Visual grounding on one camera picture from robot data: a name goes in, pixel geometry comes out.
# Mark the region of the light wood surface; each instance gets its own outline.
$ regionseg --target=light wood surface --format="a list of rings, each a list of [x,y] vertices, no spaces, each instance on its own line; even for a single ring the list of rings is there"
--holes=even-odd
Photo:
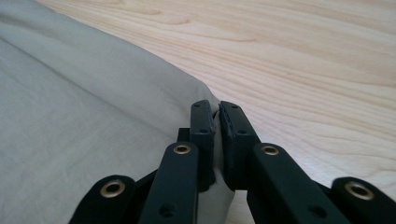
[[[40,2],[201,79],[314,180],[396,199],[396,2]],[[253,223],[244,192],[227,222]]]

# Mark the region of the wooden table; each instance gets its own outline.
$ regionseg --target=wooden table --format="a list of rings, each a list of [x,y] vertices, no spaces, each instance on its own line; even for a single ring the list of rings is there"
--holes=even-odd
[[[356,176],[396,199],[395,2],[40,2],[201,79],[314,180]],[[227,221],[253,223],[244,192]]]

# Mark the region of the gray cloth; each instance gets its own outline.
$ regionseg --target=gray cloth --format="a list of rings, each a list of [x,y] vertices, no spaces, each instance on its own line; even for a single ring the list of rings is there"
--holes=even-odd
[[[157,169],[203,99],[215,113],[205,84],[139,47],[36,2],[2,1],[0,223],[67,223],[99,179]],[[199,223],[223,223],[233,197],[220,144],[218,134]]]

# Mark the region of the metal rivet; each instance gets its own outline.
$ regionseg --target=metal rivet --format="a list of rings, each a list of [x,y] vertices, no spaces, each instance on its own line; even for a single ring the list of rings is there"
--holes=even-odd
[[[348,193],[352,194],[357,198],[366,201],[370,201],[374,198],[373,192],[364,187],[363,184],[351,181],[346,183],[345,188]]]
[[[177,146],[174,148],[174,152],[177,154],[187,154],[191,151],[191,148],[189,146]]]
[[[279,154],[279,150],[277,150],[277,148],[268,146],[262,147],[262,152],[270,156]]]
[[[100,194],[105,198],[114,198],[122,194],[124,190],[125,184],[122,181],[112,180],[101,188]]]

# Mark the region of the wood grain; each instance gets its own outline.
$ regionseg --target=wood grain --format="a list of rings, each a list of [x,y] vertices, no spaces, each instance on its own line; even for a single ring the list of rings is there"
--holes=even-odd
[[[318,182],[356,176],[396,199],[395,2],[40,2],[201,79]],[[253,223],[244,200],[228,223]]]

